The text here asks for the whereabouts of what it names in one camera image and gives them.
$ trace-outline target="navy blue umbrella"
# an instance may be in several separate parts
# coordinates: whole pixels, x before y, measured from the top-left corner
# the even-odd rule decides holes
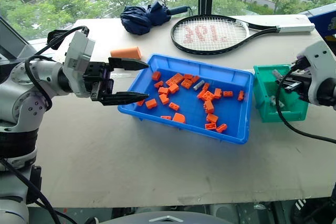
[[[137,6],[126,6],[120,14],[121,23],[125,29],[132,34],[146,34],[152,26],[161,26],[170,20],[171,15],[184,13],[188,10],[187,6],[179,6],[168,9],[158,1],[148,5],[147,9]]]

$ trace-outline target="white table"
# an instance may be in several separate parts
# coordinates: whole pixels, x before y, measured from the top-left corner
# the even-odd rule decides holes
[[[241,17],[259,24],[306,23],[302,15]],[[114,48],[139,46],[150,54],[193,59],[220,66],[290,63],[305,47],[321,40],[310,35],[276,34],[256,38],[217,56],[184,53],[171,42],[176,20],[150,33],[127,33],[118,19],[83,19],[96,41],[92,61],[106,61]],[[56,53],[64,58],[71,37]],[[125,91],[136,73],[115,78]],[[282,123],[262,123],[255,102],[245,145],[219,142],[188,131],[140,121],[74,95],[54,98],[39,130],[37,165],[42,190],[55,207],[130,207],[271,201],[330,196],[336,181],[336,146],[300,136]],[[310,106],[307,118],[293,125],[335,137],[336,112]]]

